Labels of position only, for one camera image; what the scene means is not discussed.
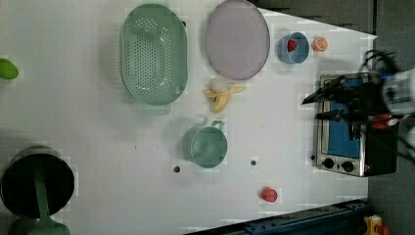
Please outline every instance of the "green fruit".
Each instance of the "green fruit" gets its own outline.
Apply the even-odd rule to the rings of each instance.
[[[18,77],[18,68],[6,59],[0,59],[0,77],[5,79],[14,79]]]

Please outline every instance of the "red strawberry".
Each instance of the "red strawberry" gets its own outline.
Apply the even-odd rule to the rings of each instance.
[[[263,200],[269,203],[275,203],[275,201],[277,201],[278,198],[277,191],[271,188],[264,188],[260,193],[260,196]]]
[[[295,40],[292,40],[292,39],[288,40],[287,48],[288,48],[288,52],[292,52],[292,51],[296,50],[297,42]]]

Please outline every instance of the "purple plate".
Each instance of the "purple plate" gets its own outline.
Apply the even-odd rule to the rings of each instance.
[[[227,0],[211,13],[205,34],[207,56],[223,76],[248,79],[269,54],[269,30],[262,13],[245,0]]]

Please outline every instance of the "green mug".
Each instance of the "green mug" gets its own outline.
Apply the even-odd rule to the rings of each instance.
[[[191,128],[183,141],[185,157],[203,168],[213,168],[225,159],[228,141],[222,128],[225,123],[214,121],[211,126],[197,125]]]

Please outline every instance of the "green colander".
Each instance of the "green colander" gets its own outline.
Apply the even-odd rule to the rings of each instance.
[[[187,83],[187,35],[166,7],[144,4],[125,20],[121,38],[121,77],[129,92],[152,106],[172,103]]]

